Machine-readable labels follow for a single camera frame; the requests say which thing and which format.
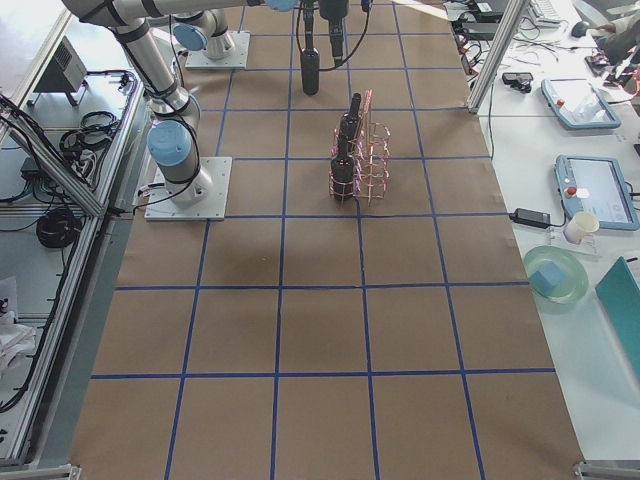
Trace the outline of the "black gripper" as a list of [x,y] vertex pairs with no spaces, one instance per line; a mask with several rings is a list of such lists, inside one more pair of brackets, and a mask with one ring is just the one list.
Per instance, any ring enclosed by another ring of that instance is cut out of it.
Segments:
[[301,0],[299,13],[304,20],[304,49],[305,53],[315,50],[314,46],[314,18],[315,12],[319,8],[318,0]]
[[343,19],[348,15],[348,0],[319,0],[320,16],[328,21],[331,54],[335,64],[342,64],[344,58]]

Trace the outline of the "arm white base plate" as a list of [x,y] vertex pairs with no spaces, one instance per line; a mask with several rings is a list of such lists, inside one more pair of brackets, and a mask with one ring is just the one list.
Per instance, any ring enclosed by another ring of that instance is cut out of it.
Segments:
[[223,221],[231,177],[231,157],[201,157],[200,172],[184,186],[169,183],[156,168],[154,182],[161,186],[151,190],[149,206],[144,209],[148,221]]
[[251,34],[226,31],[211,37],[200,51],[190,51],[185,62],[189,70],[244,70],[247,66]]

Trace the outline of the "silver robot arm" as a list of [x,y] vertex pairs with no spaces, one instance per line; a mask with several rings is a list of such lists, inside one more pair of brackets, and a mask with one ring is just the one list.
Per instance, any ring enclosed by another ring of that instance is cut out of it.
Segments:
[[141,77],[157,119],[148,133],[147,148],[164,177],[165,201],[180,208],[209,197],[213,179],[199,153],[201,109],[163,59],[150,33],[151,19],[174,17],[178,30],[192,29],[208,43],[227,33],[226,8],[266,6],[288,12],[299,7],[309,17],[318,11],[328,22],[334,65],[344,63],[347,1],[66,1],[64,6],[79,22],[109,30]]
[[172,32],[196,70],[245,69],[251,33],[231,30],[223,9],[176,14]]

